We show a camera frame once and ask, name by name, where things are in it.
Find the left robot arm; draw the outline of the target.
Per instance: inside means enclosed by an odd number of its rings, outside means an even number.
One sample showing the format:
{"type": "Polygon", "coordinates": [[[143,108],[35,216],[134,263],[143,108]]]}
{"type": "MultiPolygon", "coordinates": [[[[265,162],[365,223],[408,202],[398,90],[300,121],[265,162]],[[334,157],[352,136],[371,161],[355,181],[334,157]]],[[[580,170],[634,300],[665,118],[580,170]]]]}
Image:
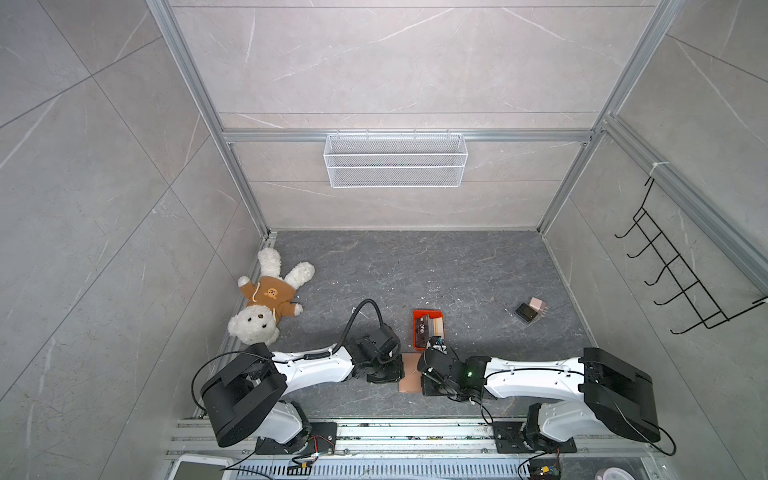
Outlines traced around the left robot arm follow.
{"type": "Polygon", "coordinates": [[[263,343],[252,345],[204,383],[200,397],[219,447],[252,434],[291,447],[310,435],[311,425],[297,403],[283,398],[360,377],[373,384],[404,377],[401,342],[390,326],[307,352],[272,352],[263,343]]]}

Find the red plastic tray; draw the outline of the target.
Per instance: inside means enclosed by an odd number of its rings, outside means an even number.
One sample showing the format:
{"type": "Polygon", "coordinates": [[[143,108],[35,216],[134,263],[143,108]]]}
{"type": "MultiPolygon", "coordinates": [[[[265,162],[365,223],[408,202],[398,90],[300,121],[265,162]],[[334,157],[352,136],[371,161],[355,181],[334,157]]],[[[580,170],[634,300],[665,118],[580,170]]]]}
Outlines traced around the red plastic tray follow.
{"type": "Polygon", "coordinates": [[[444,317],[439,310],[419,310],[412,313],[412,345],[416,351],[423,351],[430,338],[444,337],[444,317]]]}

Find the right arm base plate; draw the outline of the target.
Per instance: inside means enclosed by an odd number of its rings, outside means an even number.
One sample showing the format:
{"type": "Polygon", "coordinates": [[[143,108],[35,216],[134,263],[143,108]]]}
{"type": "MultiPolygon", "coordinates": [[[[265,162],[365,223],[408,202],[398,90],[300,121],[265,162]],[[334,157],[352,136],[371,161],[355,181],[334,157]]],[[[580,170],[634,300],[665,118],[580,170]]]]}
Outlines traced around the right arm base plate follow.
{"type": "Polygon", "coordinates": [[[573,438],[558,442],[541,434],[537,427],[521,421],[493,422],[492,436],[496,450],[500,454],[524,454],[544,452],[576,453],[577,447],[573,438]]]}

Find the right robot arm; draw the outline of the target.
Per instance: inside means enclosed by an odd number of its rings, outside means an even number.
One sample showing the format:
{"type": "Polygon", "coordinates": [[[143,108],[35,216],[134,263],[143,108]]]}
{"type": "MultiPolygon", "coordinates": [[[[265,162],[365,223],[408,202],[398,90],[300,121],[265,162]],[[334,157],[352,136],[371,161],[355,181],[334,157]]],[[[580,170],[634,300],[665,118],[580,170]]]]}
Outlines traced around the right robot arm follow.
{"type": "Polygon", "coordinates": [[[485,394],[494,399],[537,398],[515,438],[530,451],[552,450],[582,435],[661,440],[651,377],[600,348],[588,347],[579,357],[549,362],[488,356],[461,360],[432,338],[418,371],[427,396],[478,405],[485,394]]]}

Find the tan leather card holder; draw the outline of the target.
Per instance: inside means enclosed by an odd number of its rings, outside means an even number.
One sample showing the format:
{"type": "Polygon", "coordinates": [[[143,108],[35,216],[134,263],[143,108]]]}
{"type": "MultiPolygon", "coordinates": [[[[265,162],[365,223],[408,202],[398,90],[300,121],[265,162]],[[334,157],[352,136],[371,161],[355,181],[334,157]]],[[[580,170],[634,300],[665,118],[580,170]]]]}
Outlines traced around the tan leather card holder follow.
{"type": "Polygon", "coordinates": [[[420,358],[418,352],[402,354],[404,376],[398,384],[400,393],[422,393],[421,373],[418,370],[420,358]]]}

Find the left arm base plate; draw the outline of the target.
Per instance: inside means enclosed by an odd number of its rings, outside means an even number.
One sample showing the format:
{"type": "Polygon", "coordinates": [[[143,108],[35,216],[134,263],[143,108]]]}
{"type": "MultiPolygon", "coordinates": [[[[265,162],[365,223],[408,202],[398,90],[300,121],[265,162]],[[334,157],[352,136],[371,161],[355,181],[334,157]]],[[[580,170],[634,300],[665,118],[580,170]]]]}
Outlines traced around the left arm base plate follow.
{"type": "Polygon", "coordinates": [[[331,454],[335,451],[336,422],[312,422],[296,437],[286,444],[279,444],[273,439],[260,440],[257,455],[292,455],[309,456],[319,452],[331,454]]]}

